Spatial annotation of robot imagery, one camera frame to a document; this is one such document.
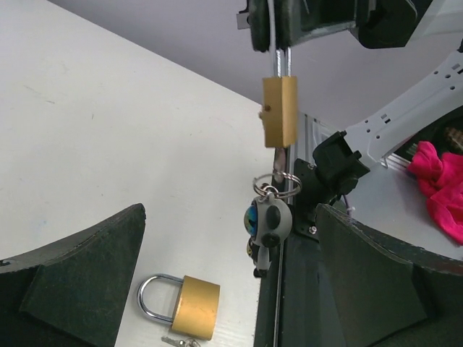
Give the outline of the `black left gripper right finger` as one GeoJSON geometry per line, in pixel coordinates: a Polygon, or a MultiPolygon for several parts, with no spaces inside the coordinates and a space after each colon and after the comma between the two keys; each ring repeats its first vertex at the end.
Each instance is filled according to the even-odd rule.
{"type": "Polygon", "coordinates": [[[461,346],[462,261],[316,208],[323,261],[348,346],[461,346]]]}

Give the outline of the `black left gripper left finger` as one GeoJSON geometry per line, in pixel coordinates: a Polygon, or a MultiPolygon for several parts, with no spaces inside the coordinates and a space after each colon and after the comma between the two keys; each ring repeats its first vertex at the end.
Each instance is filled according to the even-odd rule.
{"type": "Polygon", "coordinates": [[[114,346],[145,231],[131,205],[1,261],[2,346],[114,346]]]}

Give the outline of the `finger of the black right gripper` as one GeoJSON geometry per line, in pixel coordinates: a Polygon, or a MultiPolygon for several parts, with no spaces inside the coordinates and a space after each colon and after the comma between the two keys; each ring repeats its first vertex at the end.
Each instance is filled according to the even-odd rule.
{"type": "Polygon", "coordinates": [[[247,2],[248,22],[252,48],[265,53],[270,46],[270,17],[266,0],[249,0],[247,2]]]}

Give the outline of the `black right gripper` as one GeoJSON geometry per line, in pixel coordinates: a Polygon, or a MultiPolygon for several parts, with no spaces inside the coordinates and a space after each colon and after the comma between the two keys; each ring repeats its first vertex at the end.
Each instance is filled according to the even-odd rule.
{"type": "Polygon", "coordinates": [[[368,49],[406,46],[432,0],[282,1],[280,46],[350,29],[368,49]]]}

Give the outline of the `small brass padlock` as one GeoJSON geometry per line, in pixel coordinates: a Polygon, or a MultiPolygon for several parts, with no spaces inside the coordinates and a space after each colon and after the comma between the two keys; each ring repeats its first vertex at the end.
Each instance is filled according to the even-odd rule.
{"type": "Polygon", "coordinates": [[[277,72],[263,78],[263,105],[259,113],[266,148],[287,148],[297,139],[297,77],[292,75],[292,50],[278,52],[277,72]]]}

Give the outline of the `large brass padlock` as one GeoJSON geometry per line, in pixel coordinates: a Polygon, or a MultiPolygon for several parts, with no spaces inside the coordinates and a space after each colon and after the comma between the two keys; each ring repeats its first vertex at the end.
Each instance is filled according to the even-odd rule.
{"type": "Polygon", "coordinates": [[[167,325],[172,331],[201,340],[211,340],[216,326],[221,287],[198,278],[178,278],[165,273],[145,279],[137,288],[137,304],[143,315],[151,321],[167,325]],[[156,313],[145,304],[148,285],[162,280],[179,287],[176,307],[172,316],[156,313]]]}

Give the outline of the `panda keychain charm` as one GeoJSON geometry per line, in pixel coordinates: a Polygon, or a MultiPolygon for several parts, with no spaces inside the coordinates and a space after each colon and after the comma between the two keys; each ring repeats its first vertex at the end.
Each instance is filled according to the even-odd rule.
{"type": "Polygon", "coordinates": [[[279,171],[255,177],[252,188],[256,197],[244,215],[245,229],[249,234],[246,250],[255,266],[253,276],[264,278],[271,267],[277,246],[286,240],[292,230],[292,211],[285,199],[300,193],[302,182],[293,174],[279,171]],[[293,188],[280,192],[271,184],[259,183],[274,175],[292,181],[293,188]]]}

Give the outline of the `silver key with ring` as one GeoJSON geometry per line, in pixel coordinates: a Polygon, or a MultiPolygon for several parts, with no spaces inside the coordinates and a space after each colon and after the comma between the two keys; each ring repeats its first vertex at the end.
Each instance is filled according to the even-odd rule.
{"type": "Polygon", "coordinates": [[[161,340],[173,347],[200,347],[200,344],[193,338],[175,339],[169,336],[162,336],[161,340]]]}

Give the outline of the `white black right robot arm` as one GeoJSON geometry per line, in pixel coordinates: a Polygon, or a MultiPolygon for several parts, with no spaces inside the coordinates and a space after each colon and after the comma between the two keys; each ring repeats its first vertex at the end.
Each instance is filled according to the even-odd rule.
{"type": "Polygon", "coordinates": [[[297,80],[291,49],[315,38],[349,31],[368,49],[400,48],[426,36],[462,31],[460,1],[249,1],[237,14],[254,50],[271,57],[263,80],[266,147],[284,148],[302,168],[294,229],[314,234],[315,208],[348,195],[361,177],[413,135],[462,107],[462,52],[454,51],[427,77],[365,120],[335,132],[313,151],[313,162],[296,158],[297,80]]]}

